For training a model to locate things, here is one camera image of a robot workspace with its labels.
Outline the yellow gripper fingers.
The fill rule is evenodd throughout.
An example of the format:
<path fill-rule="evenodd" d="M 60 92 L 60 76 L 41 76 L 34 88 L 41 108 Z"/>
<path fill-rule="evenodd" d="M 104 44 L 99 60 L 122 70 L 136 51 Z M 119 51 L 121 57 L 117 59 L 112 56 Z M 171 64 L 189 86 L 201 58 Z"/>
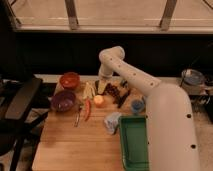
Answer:
<path fill-rule="evenodd" d="M 103 94 L 107 86 L 107 82 L 105 80 L 100 80 L 98 83 L 98 93 Z"/>

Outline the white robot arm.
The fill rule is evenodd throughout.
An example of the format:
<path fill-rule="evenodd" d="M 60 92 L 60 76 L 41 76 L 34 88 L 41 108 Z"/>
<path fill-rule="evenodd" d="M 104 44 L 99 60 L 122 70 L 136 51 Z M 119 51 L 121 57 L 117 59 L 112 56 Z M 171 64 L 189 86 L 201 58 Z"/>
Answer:
<path fill-rule="evenodd" d="M 200 171 L 192 106 L 186 91 L 131 66 L 124 57 L 121 46 L 102 50 L 99 77 L 110 79 L 116 72 L 146 97 L 150 171 Z"/>

